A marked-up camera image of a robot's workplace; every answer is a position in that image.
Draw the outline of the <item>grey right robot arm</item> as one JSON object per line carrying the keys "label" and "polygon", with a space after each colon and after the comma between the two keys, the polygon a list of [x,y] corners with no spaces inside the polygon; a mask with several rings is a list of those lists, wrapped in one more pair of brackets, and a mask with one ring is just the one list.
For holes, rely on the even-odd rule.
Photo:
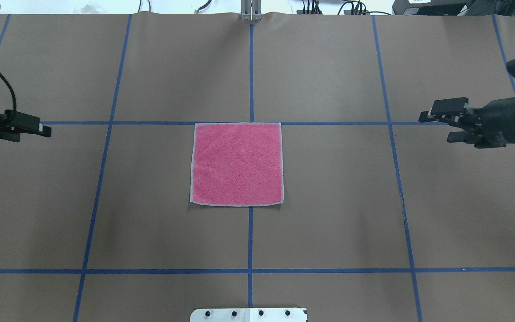
{"label": "grey right robot arm", "polygon": [[515,144],[515,97],[494,100],[482,108],[472,108],[466,97],[435,100],[418,120],[459,128],[449,133],[448,143],[466,143],[477,149]]}

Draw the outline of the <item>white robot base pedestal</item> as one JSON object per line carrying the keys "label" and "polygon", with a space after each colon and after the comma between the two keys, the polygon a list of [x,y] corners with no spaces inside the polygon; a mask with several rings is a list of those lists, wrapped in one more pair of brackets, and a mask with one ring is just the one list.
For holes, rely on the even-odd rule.
{"label": "white robot base pedestal", "polygon": [[195,309],[190,322],[308,322],[304,308],[207,308]]}

